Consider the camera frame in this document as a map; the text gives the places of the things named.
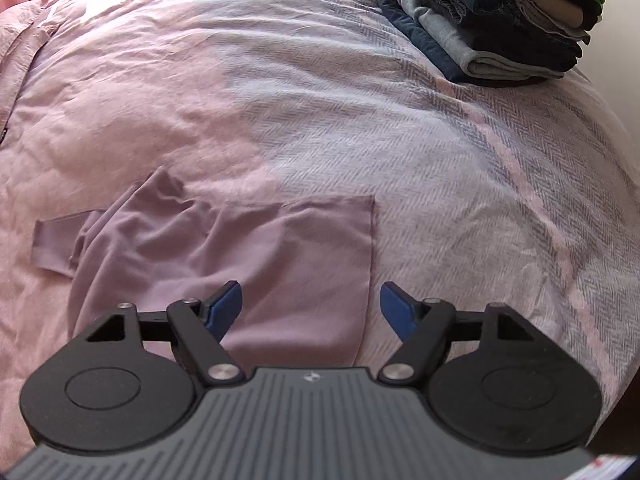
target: white wall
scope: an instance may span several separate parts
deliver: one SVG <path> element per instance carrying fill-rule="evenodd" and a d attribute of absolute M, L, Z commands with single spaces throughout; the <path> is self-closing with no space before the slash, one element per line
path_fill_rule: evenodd
<path fill-rule="evenodd" d="M 578 68 L 640 139 L 640 0 L 606 0 Z"/>

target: ribbed gray panel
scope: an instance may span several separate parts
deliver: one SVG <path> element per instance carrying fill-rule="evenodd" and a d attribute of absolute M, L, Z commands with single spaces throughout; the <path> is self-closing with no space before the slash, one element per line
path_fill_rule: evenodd
<path fill-rule="evenodd" d="M 259 369 L 211 390 L 194 416 L 146 449 L 112 457 L 39 447 L 8 480 L 550 480 L 590 460 L 583 450 L 517 459 L 457 441 L 411 390 L 376 384 L 363 368 Z"/>

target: gray folded garment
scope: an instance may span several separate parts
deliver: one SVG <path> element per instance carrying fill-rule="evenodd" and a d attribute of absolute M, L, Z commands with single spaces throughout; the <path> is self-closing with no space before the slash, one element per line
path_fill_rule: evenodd
<path fill-rule="evenodd" d="M 569 40 L 583 41 L 589 44 L 591 36 L 582 28 L 573 28 L 566 23 L 549 16 L 533 0 L 514 0 L 524 17 L 537 28 L 548 34 L 557 34 Z"/>
<path fill-rule="evenodd" d="M 423 0 L 398 0 L 402 10 L 442 47 L 462 72 L 483 79 L 524 81 L 533 76 L 560 79 L 564 74 L 542 66 L 516 63 L 493 52 L 473 50 L 460 37 L 456 27 Z"/>

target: stack of folded clothes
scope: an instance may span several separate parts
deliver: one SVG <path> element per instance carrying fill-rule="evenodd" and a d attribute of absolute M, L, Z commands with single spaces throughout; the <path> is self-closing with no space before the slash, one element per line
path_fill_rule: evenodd
<path fill-rule="evenodd" d="M 451 82 L 520 86 L 561 78 L 604 0 L 378 0 Z"/>

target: sticker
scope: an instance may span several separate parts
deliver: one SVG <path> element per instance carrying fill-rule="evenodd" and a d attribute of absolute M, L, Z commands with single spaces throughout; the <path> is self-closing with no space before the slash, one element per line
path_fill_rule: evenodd
<path fill-rule="evenodd" d="M 636 456 L 600 455 L 588 466 L 567 476 L 564 480 L 615 480 L 624 473 Z"/>

